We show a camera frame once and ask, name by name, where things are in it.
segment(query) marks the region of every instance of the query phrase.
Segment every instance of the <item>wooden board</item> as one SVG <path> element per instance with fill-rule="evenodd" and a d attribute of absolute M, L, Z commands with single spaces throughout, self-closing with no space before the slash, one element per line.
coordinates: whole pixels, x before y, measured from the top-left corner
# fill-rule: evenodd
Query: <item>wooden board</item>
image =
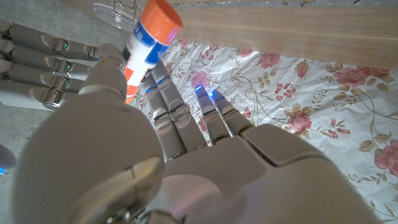
<path fill-rule="evenodd" d="M 398 9 L 177 9 L 179 39 L 398 69 Z"/>

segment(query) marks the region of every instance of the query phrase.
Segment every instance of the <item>pink rose print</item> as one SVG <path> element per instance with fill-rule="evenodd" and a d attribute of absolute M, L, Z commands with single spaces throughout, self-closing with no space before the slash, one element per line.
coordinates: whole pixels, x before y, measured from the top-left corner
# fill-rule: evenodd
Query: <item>pink rose print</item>
<path fill-rule="evenodd" d="M 280 55 L 264 53 L 261 55 L 259 62 L 261 63 L 261 68 L 268 68 L 276 65 L 279 62 Z"/>
<path fill-rule="evenodd" d="M 188 47 L 189 46 L 189 41 L 179 40 L 178 44 L 180 44 L 181 47 Z"/>
<path fill-rule="evenodd" d="M 388 168 L 392 175 L 398 177 L 398 140 L 391 140 L 384 152 L 374 156 L 374 165 L 379 169 Z"/>
<path fill-rule="evenodd" d="M 139 107 L 141 109 L 144 107 L 144 100 L 139 100 Z"/>
<path fill-rule="evenodd" d="M 242 57 L 248 57 L 253 53 L 252 50 L 244 50 L 244 49 L 240 49 L 239 52 L 240 52 L 239 55 Z"/>
<path fill-rule="evenodd" d="M 198 85 L 203 85 L 203 87 L 207 88 L 207 83 L 208 77 L 206 72 L 195 72 L 195 76 L 191 80 L 192 88 L 196 88 Z"/>
<path fill-rule="evenodd" d="M 173 74 L 173 68 L 171 65 L 166 66 L 167 72 L 169 73 L 169 75 Z"/>
<path fill-rule="evenodd" d="M 337 131 L 340 132 L 341 134 L 351 134 L 351 131 L 341 128 L 338 128 Z"/>
<path fill-rule="evenodd" d="M 309 115 L 304 114 L 303 111 L 298 111 L 292 118 L 287 121 L 289 127 L 293 128 L 295 133 L 301 133 L 308 128 L 311 128 L 312 121 Z"/>
<path fill-rule="evenodd" d="M 304 75 L 307 74 L 307 71 L 310 70 L 310 67 L 308 66 L 307 60 L 304 60 L 304 61 L 298 63 L 294 70 L 296 70 L 297 76 L 299 78 L 303 78 Z"/>
<path fill-rule="evenodd" d="M 333 77 L 337 78 L 337 82 L 340 84 L 357 87 L 366 83 L 365 78 L 368 75 L 359 69 L 343 68 L 337 71 Z"/>
<path fill-rule="evenodd" d="M 382 75 L 389 75 L 390 71 L 384 70 L 384 69 L 378 69 L 378 68 L 368 68 L 368 67 L 361 67 L 358 66 L 356 67 L 357 69 L 361 70 L 364 72 L 366 75 L 373 76 L 375 78 L 378 78 Z"/>
<path fill-rule="evenodd" d="M 201 131 L 207 132 L 205 120 L 203 119 L 203 117 L 200 118 L 200 120 L 199 120 L 199 122 L 198 122 L 198 125 L 199 125 Z"/>
<path fill-rule="evenodd" d="M 292 95 L 290 93 L 284 93 L 284 95 L 288 98 L 292 97 Z"/>
<path fill-rule="evenodd" d="M 248 106 L 244 109 L 244 111 L 243 111 L 243 116 L 244 116 L 245 118 L 250 118 L 250 117 L 251 117 L 251 112 L 250 112 Z"/>
<path fill-rule="evenodd" d="M 288 90 L 286 90 L 286 92 L 288 92 L 288 93 L 295 93 L 295 92 L 296 92 L 296 88 L 288 89 Z"/>
<path fill-rule="evenodd" d="M 279 102 L 282 102 L 283 99 L 284 99 L 283 96 L 276 96 L 276 100 L 279 101 Z"/>
<path fill-rule="evenodd" d="M 329 134 L 330 134 L 330 136 L 331 136 L 332 139 L 338 138 L 337 133 L 335 133 L 334 131 L 332 131 L 332 130 L 329 129 L 328 132 L 329 132 Z"/>
<path fill-rule="evenodd" d="M 278 93 L 282 89 L 282 87 L 283 85 L 281 83 L 278 83 L 278 85 L 276 86 L 275 93 Z"/>

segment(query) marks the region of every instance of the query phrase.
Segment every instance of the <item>white cloth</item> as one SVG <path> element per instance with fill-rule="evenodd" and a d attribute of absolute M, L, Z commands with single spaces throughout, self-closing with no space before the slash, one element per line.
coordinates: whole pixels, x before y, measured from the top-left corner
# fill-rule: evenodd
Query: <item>white cloth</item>
<path fill-rule="evenodd" d="M 219 89 L 255 125 L 317 147 L 381 220 L 398 223 L 398 72 L 181 40 L 163 61 L 207 140 L 197 84 Z M 143 90 L 132 105 L 151 118 Z"/>

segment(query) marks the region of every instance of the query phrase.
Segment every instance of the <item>robotic hand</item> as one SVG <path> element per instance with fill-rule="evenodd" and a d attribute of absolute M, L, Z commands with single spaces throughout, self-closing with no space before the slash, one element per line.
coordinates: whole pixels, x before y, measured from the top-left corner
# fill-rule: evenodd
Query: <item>robotic hand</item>
<path fill-rule="evenodd" d="M 105 44 L 94 55 L 78 93 L 58 98 L 25 147 L 18 223 L 377 223 L 321 152 L 278 127 L 254 127 L 221 93 L 198 86 L 207 146 L 162 62 L 142 83 L 155 131 L 124 103 L 122 53 Z M 6 89 L 5 74 L 0 95 L 38 88 Z M 70 85 L 57 91 L 68 95 Z"/>

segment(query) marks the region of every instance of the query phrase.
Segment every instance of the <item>concrete floor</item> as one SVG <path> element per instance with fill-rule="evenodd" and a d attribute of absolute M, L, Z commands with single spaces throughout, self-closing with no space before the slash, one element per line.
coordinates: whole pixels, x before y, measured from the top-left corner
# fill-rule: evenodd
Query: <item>concrete floor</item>
<path fill-rule="evenodd" d="M 0 0 L 0 18 L 90 45 L 111 43 L 122 48 L 129 36 L 56 0 Z M 14 153 L 18 162 L 24 144 L 50 114 L 49 111 L 0 104 L 0 144 Z M 12 173 L 0 175 L 0 181 L 0 223 L 15 223 L 10 206 Z"/>

